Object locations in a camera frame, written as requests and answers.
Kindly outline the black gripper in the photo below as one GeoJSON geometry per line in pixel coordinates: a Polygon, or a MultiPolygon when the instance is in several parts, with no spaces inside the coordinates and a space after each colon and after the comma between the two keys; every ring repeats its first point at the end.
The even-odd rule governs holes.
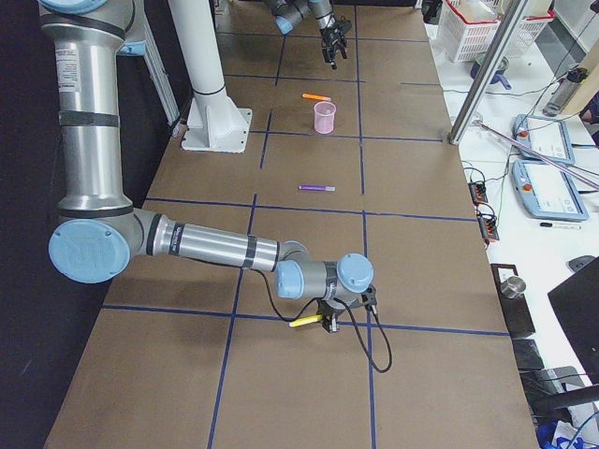
{"type": "Polygon", "coordinates": [[[333,300],[318,299],[317,304],[317,314],[323,316],[321,326],[328,333],[338,332],[338,319],[348,309],[347,304],[338,298],[334,298],[333,300]]]}
{"type": "Polygon", "coordinates": [[[322,54],[323,54],[325,63],[328,64],[332,70],[336,70],[337,69],[336,54],[339,53],[343,59],[347,58],[346,35],[337,33],[336,30],[334,29],[334,25],[330,25],[328,27],[322,28],[320,30],[320,35],[322,38],[322,45],[323,45],[322,54]]]}

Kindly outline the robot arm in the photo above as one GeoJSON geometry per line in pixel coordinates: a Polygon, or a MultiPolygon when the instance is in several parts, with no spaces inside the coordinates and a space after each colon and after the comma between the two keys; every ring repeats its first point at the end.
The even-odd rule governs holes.
{"type": "Polygon", "coordinates": [[[262,239],[172,220],[142,207],[157,166],[121,148],[118,59],[161,59],[140,1],[42,1],[42,31],[55,51],[66,193],[48,243],[54,267],[72,281],[106,282],[138,255],[168,254],[200,263],[272,272],[269,297],[304,299],[335,332],[343,313],[375,313],[373,265],[350,253],[313,259],[297,241],[262,239]]]}
{"type": "Polygon", "coordinates": [[[346,35],[352,29],[352,23],[346,17],[337,18],[333,5],[326,0],[266,0],[276,26],[283,35],[291,33],[304,19],[313,15],[321,37],[323,59],[332,70],[336,70],[337,54],[347,58],[346,35]]]}

